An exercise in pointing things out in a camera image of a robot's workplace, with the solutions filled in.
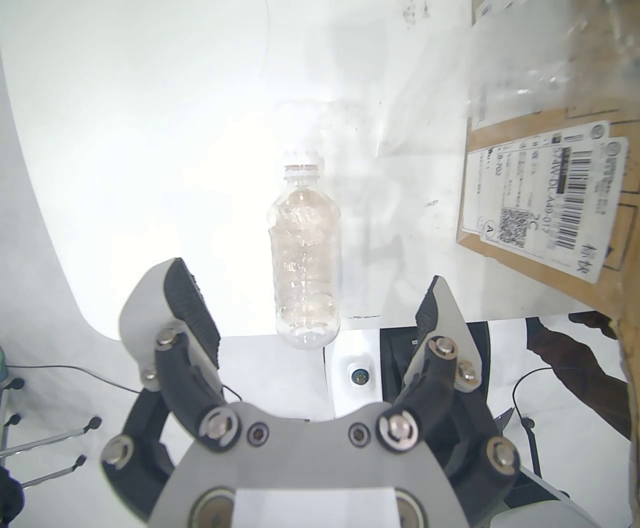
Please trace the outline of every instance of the black bracket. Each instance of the black bracket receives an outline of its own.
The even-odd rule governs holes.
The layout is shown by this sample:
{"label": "black bracket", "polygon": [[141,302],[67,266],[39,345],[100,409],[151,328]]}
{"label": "black bracket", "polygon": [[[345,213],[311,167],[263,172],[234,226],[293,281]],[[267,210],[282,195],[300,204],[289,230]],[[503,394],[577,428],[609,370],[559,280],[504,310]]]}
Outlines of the black bracket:
{"label": "black bracket", "polygon": [[143,390],[122,430],[122,434],[133,441],[130,460],[122,468],[102,462],[111,487],[144,522],[148,522],[174,469],[166,447],[160,443],[168,415],[162,395]]}

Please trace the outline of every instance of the camera lens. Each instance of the camera lens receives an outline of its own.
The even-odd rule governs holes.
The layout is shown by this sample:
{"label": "camera lens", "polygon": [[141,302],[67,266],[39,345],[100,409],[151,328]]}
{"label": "camera lens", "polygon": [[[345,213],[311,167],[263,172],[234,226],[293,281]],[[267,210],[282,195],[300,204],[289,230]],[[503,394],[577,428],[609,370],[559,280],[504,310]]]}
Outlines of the camera lens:
{"label": "camera lens", "polygon": [[365,369],[356,369],[351,374],[351,381],[356,385],[366,385],[369,381],[369,373]]}

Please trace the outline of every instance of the rubber gripper pad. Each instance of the rubber gripper pad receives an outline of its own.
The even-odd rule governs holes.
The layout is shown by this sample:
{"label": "rubber gripper pad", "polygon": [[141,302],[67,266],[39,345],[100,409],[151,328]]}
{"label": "rubber gripper pad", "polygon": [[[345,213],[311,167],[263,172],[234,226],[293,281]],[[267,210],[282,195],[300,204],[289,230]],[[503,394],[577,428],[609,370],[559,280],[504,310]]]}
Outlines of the rubber gripper pad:
{"label": "rubber gripper pad", "polygon": [[164,296],[176,319],[184,321],[218,368],[220,334],[204,303],[195,277],[182,259],[175,259],[164,278]]}

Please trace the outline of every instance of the plastic bottle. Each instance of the plastic bottle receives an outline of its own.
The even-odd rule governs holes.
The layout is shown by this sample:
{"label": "plastic bottle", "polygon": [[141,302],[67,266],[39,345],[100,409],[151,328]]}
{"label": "plastic bottle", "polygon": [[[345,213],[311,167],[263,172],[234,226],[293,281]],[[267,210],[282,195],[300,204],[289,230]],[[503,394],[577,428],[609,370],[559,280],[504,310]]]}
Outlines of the plastic bottle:
{"label": "plastic bottle", "polygon": [[321,165],[316,152],[286,155],[287,189],[268,214],[276,329],[309,350],[340,330],[340,209],[317,187]]}

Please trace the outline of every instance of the bolt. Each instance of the bolt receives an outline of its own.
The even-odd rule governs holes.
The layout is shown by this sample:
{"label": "bolt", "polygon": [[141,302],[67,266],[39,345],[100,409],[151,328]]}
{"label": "bolt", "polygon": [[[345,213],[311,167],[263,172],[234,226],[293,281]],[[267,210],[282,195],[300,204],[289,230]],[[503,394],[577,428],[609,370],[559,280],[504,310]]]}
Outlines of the bolt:
{"label": "bolt", "polygon": [[173,328],[163,328],[156,337],[156,341],[160,346],[172,345],[177,340],[178,333]]}
{"label": "bolt", "polygon": [[122,462],[129,454],[129,444],[121,436],[112,438],[102,450],[102,460],[111,466]]}
{"label": "bolt", "polygon": [[153,367],[144,369],[142,371],[142,377],[147,381],[154,381],[157,376],[157,372]]}
{"label": "bolt", "polygon": [[389,418],[389,434],[396,440],[406,440],[411,436],[411,424],[404,416],[394,414]]}
{"label": "bolt", "polygon": [[475,381],[476,371],[474,366],[468,361],[461,361],[458,364],[458,376],[465,381]]}
{"label": "bolt", "polygon": [[512,467],[516,461],[516,455],[510,446],[498,442],[493,448],[493,460],[501,467]]}
{"label": "bolt", "polygon": [[449,337],[439,337],[436,340],[436,348],[438,352],[446,356],[456,351],[456,344]]}
{"label": "bolt", "polygon": [[213,415],[207,424],[207,436],[213,440],[219,440],[230,429],[229,420],[222,414]]}
{"label": "bolt", "polygon": [[515,445],[503,436],[494,436],[487,441],[486,457],[502,475],[510,477],[516,474],[517,453]]}

